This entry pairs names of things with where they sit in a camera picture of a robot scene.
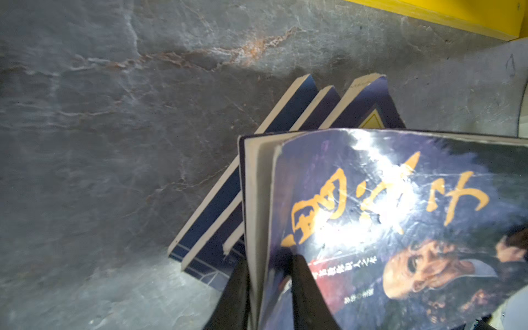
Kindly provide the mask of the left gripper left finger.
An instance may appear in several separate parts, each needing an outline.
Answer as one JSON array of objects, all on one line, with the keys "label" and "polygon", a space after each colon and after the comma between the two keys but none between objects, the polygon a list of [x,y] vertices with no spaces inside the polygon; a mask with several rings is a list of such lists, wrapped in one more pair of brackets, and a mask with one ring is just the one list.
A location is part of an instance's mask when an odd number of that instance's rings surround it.
[{"label": "left gripper left finger", "polygon": [[250,313],[250,275],[246,258],[235,267],[203,330],[245,330]]}]

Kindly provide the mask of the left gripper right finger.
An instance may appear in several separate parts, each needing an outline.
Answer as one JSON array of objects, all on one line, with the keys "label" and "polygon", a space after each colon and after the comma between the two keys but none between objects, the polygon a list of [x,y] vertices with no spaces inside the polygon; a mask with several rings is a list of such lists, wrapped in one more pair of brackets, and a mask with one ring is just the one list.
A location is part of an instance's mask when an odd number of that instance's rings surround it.
[{"label": "left gripper right finger", "polygon": [[302,255],[292,256],[290,273],[294,328],[297,330],[340,329]]}]

